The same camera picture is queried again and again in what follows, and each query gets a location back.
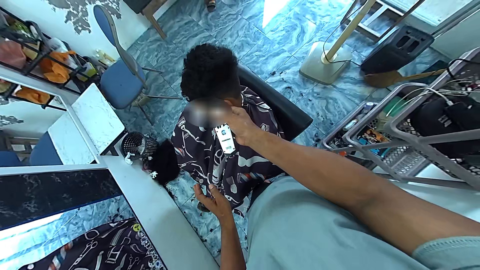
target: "white hair clipper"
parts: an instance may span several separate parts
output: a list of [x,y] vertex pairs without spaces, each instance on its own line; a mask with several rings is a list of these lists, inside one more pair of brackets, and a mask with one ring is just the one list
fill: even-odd
[[215,127],[216,137],[220,142],[223,154],[226,157],[233,157],[235,155],[235,141],[233,140],[232,131],[227,124]]

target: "barber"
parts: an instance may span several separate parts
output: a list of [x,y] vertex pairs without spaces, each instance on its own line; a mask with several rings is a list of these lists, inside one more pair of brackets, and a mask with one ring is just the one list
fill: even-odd
[[[480,269],[480,223],[417,198],[328,151],[257,127],[242,108],[226,123],[291,176],[279,177],[248,212],[249,269]],[[197,184],[221,227],[222,270],[246,268],[228,200]]]

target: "cut hair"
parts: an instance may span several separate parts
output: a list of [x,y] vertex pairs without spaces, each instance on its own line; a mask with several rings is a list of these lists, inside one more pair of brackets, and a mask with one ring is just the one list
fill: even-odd
[[143,159],[143,168],[150,172],[157,172],[154,178],[155,182],[160,185],[166,185],[177,178],[180,173],[180,167],[177,163],[175,148],[169,139],[163,141],[151,157],[151,160],[148,158]]
[[183,60],[182,95],[187,101],[240,97],[238,63],[228,48],[209,43],[195,46]]

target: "sticker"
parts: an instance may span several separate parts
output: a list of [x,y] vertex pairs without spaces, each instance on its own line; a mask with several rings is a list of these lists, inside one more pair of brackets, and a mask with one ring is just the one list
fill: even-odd
[[133,230],[136,231],[136,232],[138,232],[141,228],[142,227],[138,223],[133,225]]

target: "fan pole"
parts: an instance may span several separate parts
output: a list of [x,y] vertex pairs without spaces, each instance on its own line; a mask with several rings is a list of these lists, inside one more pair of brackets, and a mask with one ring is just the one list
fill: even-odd
[[375,0],[366,1],[334,44],[315,42],[300,67],[300,74],[316,82],[331,85],[347,67],[348,61],[352,59],[351,50],[348,46],[347,48],[342,47],[343,43],[357,28],[373,4],[375,4]]

